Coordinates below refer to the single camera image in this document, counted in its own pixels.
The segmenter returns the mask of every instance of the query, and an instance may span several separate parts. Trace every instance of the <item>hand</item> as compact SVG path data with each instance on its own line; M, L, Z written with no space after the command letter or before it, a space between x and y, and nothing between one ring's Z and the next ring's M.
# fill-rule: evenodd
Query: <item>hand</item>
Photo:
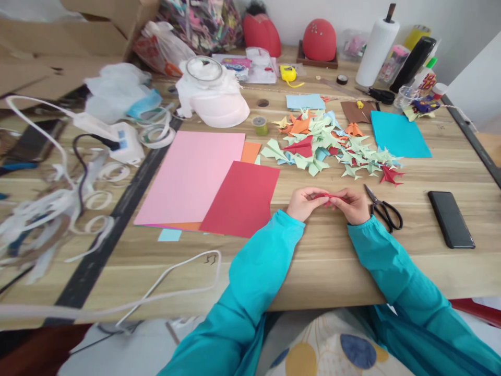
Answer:
M300 222L304 222L315 210L322 204L329 202L328 197L319 197L317 199L313 199L319 193L327 193L326 190L315 188L315 187L306 187L299 188L292 192L292 197L289 202L289 207L287 208L286 213L289 217L294 218Z
M364 193L356 192L350 188L332 194L330 202L333 204L333 210L340 209L348 222L353 226L366 223L370 218L369 207L367 206L367 197Z

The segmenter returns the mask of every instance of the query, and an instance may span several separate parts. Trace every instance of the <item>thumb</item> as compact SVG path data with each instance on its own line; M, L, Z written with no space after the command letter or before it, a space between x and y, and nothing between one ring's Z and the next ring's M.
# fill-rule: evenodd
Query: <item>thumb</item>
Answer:
M332 202L333 205L335 205L337 208L339 208L343 213L346 213L347 211L349 211L351 209L350 204L347 204L346 202L344 202L342 199L340 199L338 197L332 197L330 199L330 201Z
M308 204L313 208L317 208L319 207L320 205L323 205L325 203L329 202L329 198L328 197L319 197L319 198L316 198L314 200L311 200L308 202Z

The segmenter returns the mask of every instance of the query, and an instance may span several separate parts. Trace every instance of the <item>teal jacket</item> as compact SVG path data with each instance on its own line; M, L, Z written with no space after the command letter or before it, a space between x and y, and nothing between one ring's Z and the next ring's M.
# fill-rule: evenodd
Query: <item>teal jacket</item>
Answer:
M249 240L231 264L221 299L159 375L254 375L265 311L285 280L304 226L279 210ZM378 344L417 376L501 375L501 358L374 216L363 225L348 225L348 232L360 262L398 314L387 305L370 307L367 318Z

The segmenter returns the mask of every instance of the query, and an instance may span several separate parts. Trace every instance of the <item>paper towel roll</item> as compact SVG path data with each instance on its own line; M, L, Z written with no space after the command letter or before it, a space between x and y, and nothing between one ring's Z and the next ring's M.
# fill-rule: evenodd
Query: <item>paper towel roll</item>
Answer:
M385 62L386 56L397 36L400 24L397 21L387 23L379 19L372 28L364 56L360 62L355 81L362 86L372 86Z

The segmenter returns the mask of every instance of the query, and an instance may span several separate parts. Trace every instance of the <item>scissors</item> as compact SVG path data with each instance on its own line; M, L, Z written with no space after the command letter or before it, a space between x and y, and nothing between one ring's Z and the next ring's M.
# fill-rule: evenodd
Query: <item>scissors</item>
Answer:
M369 195L369 197L372 200L371 215L374 214L374 211L376 211L381 216L383 221L389 226L389 228L390 228L389 233L392 233L394 229L401 230L403 227L403 219L402 219L402 216L400 215L400 213L398 212L398 210L396 210L392 205L388 204L386 201L379 201L377 199L376 195L374 194L374 192L367 186L367 184L364 184L364 186L365 186L365 190L367 191L367 194ZM384 213L377 207L378 205L381 205ZM390 217L390 214L389 214L387 208L390 208L391 210L393 210L393 212L397 215L399 223L400 223L399 226L395 225L395 223L393 222L393 220Z
M395 94L388 90L374 89L371 87L365 87L362 85L355 85L355 89L367 94L369 97L373 97L375 100L381 102L382 104L392 104L395 100Z

